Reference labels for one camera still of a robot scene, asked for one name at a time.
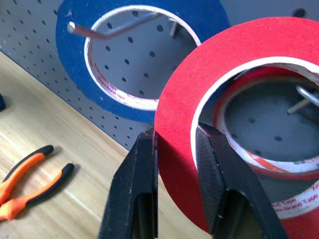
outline black object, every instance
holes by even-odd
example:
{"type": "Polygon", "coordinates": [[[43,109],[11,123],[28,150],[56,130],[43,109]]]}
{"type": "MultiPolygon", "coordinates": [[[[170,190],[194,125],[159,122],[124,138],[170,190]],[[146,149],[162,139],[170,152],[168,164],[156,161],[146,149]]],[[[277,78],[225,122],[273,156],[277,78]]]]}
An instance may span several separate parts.
{"type": "Polygon", "coordinates": [[[2,98],[2,95],[0,94],[0,111],[4,109],[5,109],[4,99],[2,98]]]}
{"type": "MultiPolygon", "coordinates": [[[[98,239],[158,237],[154,129],[139,135],[116,172],[98,239]]],[[[196,162],[206,221],[215,239],[288,239],[254,172],[217,129],[199,123],[196,162]],[[250,224],[260,232],[252,234],[250,224]]]]}

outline blue tape edge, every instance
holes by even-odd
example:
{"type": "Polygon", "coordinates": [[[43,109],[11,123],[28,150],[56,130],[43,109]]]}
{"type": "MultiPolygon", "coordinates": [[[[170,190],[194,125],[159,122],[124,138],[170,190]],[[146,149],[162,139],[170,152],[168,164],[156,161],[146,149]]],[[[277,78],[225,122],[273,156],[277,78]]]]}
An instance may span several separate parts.
{"type": "Polygon", "coordinates": [[[85,37],[69,34],[67,23],[73,21],[91,28],[105,13],[128,5],[151,5],[170,11],[183,19],[204,42],[229,27],[224,8],[218,0],[64,0],[58,10],[56,45],[68,75],[84,95],[101,108],[134,121],[154,122],[155,111],[143,111],[120,104],[107,96],[91,78],[84,60],[85,37]]]}

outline red tape edge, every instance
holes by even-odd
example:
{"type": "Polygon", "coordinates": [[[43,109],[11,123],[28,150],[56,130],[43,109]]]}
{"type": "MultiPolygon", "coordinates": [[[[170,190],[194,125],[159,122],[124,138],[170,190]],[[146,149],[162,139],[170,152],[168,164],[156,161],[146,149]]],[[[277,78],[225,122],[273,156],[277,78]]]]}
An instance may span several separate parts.
{"type": "MultiPolygon", "coordinates": [[[[319,23],[293,17],[262,18],[231,27],[197,47],[175,70],[155,117],[159,172],[182,212],[207,231],[197,171],[190,146],[196,108],[223,75],[247,62],[286,56],[319,65],[319,23]]],[[[292,239],[315,239],[319,211],[282,220],[292,239]]]]}

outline orange handle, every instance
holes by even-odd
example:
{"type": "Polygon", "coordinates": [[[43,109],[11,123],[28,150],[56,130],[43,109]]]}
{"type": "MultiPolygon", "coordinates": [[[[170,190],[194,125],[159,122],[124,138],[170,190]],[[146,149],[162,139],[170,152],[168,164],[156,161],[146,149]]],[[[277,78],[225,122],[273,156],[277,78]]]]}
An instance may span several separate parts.
{"type": "Polygon", "coordinates": [[[33,165],[45,158],[53,152],[53,146],[47,145],[29,154],[21,160],[4,178],[0,184],[0,205],[3,204],[10,196],[11,190],[21,178],[21,176],[33,165]]]}
{"type": "Polygon", "coordinates": [[[61,172],[45,187],[36,191],[35,193],[11,199],[10,201],[4,203],[0,207],[0,221],[2,220],[12,220],[16,215],[23,210],[25,207],[33,206],[48,197],[52,196],[53,193],[56,193],[63,183],[68,180],[71,176],[74,169],[72,163],[68,163],[61,172]]]}

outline wooden table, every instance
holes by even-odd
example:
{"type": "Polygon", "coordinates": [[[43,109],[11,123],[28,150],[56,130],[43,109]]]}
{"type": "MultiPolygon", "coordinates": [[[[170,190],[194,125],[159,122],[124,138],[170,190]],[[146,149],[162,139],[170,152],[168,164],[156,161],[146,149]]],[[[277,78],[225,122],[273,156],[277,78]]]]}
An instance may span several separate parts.
{"type": "MultiPolygon", "coordinates": [[[[112,177],[128,152],[2,53],[0,93],[7,105],[0,112],[0,179],[32,151],[55,147],[20,180],[14,197],[44,186],[66,163],[76,164],[62,192],[0,223],[0,239],[97,238],[112,177]]],[[[161,179],[159,238],[210,238],[177,208],[161,179]]]]}

